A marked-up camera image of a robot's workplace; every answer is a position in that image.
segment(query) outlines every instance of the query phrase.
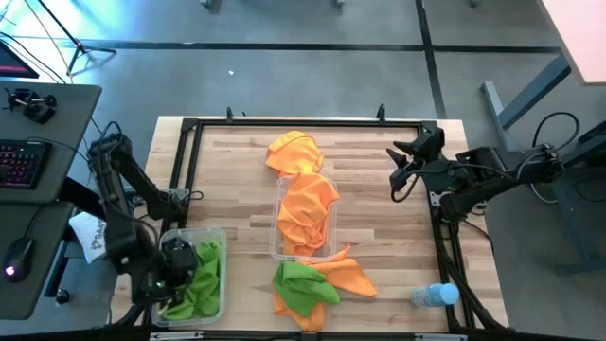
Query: plastic bin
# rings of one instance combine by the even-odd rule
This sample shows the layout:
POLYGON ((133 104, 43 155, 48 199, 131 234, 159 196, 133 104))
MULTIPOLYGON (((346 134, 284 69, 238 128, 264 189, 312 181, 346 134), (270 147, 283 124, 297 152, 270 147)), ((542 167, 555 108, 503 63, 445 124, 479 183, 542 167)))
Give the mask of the plastic bin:
POLYGON ((203 228, 181 228, 172 229, 162 235, 160 238, 160 245, 163 242, 171 239, 181 237, 187 242, 191 242, 194 246, 197 246, 200 242, 221 242, 223 253, 221 254, 221 273, 220 273, 220 293, 219 293, 219 311, 216 315, 211 317, 195 317, 187 320, 179 321, 167 321, 163 320, 158 314, 160 310, 160 304, 153 305, 153 313, 151 315, 151 322, 158 327, 180 327, 180 326, 192 326, 202 325, 217 322, 225 310, 225 268, 227 267, 227 238, 225 232, 218 227, 203 227, 203 228))
MULTIPOLYGON (((329 206, 329 217, 327 224, 329 230, 326 233, 326 239, 324 245, 320 247, 313 256, 292 256, 285 255, 283 251, 283 236, 282 231, 277 227, 277 216, 280 213, 280 207, 282 200, 286 197, 288 189, 291 187, 292 176, 283 176, 276 182, 276 200, 274 201, 274 217, 272 219, 272 232, 269 242, 269 252, 275 259, 278 260, 314 260, 314 261, 326 261, 330 260, 334 256, 336 250, 336 227, 337 227, 337 207, 336 203, 332 203, 329 206)), ((327 178, 330 181, 335 190, 337 190, 337 184, 334 181, 327 178)))

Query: computer mouse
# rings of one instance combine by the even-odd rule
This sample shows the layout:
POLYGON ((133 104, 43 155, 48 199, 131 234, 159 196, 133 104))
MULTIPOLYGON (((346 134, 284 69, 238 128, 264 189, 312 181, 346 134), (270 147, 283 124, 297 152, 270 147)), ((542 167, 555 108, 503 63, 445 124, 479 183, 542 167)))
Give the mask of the computer mouse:
POLYGON ((19 282, 29 275, 31 270, 31 254, 34 248, 34 240, 22 237, 14 240, 4 254, 2 268, 4 277, 9 282, 19 282))

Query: blue bottle cap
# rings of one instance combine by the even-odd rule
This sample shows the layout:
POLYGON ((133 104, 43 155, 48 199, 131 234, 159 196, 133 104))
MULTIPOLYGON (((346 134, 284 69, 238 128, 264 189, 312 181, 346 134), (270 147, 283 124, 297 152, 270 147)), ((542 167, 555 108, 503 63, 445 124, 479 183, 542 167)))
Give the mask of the blue bottle cap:
POLYGON ((446 283, 440 288, 439 295, 444 304, 455 304, 459 297, 458 288, 452 283, 446 283))

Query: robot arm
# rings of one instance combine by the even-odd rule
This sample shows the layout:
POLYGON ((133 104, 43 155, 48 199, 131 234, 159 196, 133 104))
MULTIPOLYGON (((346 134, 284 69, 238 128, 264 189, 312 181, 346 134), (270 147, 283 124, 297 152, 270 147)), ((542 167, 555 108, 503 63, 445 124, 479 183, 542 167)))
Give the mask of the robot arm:
POLYGON ((430 192, 440 196, 443 218, 450 222, 465 219, 475 205, 511 188, 553 182, 562 171, 560 157, 549 145, 506 157, 492 147, 480 147, 457 154, 456 160, 448 160, 441 153, 444 131, 440 128, 420 135, 412 143, 396 141, 394 146, 411 155, 412 160, 387 150, 398 166, 389 177, 392 197, 410 176, 419 176, 430 192))
POLYGON ((133 159, 131 140, 123 134, 103 136, 91 144, 88 166, 95 175, 100 203, 106 215, 107 257, 119 274, 131 275, 131 300, 146 305, 176 297, 191 282, 198 266, 195 248, 177 239, 157 247, 143 223, 133 217, 121 176, 146 201, 148 214, 155 220, 176 219, 186 213, 175 193, 158 190, 133 159))

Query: concrete floor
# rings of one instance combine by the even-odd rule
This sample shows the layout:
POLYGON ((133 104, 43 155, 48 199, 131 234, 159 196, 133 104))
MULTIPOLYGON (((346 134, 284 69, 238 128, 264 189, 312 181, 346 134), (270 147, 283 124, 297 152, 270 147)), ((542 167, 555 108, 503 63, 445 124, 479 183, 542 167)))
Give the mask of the concrete floor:
MULTIPOLYGON (((335 9, 330 0, 225 0, 218 1, 212 11, 196 0, 56 0, 48 5, 81 39, 422 44, 414 0, 347 0, 342 10, 335 9)), ((477 9, 470 9, 467 0, 425 0, 424 7, 435 45, 558 44, 533 1, 484 0, 477 9)), ((11 5, 7 17, 18 26, 3 22, 1 29, 44 36, 19 2, 11 5)), ((63 37, 56 28, 51 32, 63 37)), ((23 42, 62 70, 49 41, 23 42)), ((70 57, 72 50, 62 52, 70 57)), ((149 153, 155 120, 161 115, 222 116, 229 105, 248 116, 372 117, 379 104, 385 103, 389 117, 436 117, 423 52, 120 49, 104 61, 106 57, 95 52, 80 58, 76 70, 83 71, 74 82, 103 88, 95 120, 101 126, 117 120, 134 141, 135 158, 141 165, 149 153)), ((553 58, 551 54, 436 54, 447 117, 463 119, 470 147, 497 144, 480 83, 494 81, 503 102, 508 102, 553 58)), ((41 80, 49 81, 46 76, 41 80)), ((520 147, 529 146, 538 122, 554 111, 576 114, 584 133, 604 119, 604 107, 606 89, 581 88, 571 76, 511 133, 520 147)), ((565 118, 554 119, 545 124, 541 141, 557 144, 571 131, 565 118)), ((97 135, 94 129, 86 134, 88 139, 97 135)), ((87 182, 81 160, 75 161, 70 175, 87 182)), ((489 204, 487 222, 510 325, 523 332, 604 339, 606 271, 555 275, 556 265, 577 260, 561 220, 557 207, 541 204, 526 188, 512 190, 489 204)), ((93 267, 74 260, 62 285, 79 293, 78 305, 86 309, 56 307, 46 301, 28 321, 0 322, 0 333, 102 324, 107 293, 113 289, 107 279, 110 273, 103 264, 93 267), (102 278, 106 282, 100 289, 102 278), (94 295, 88 294, 92 287, 99 288, 94 295)))

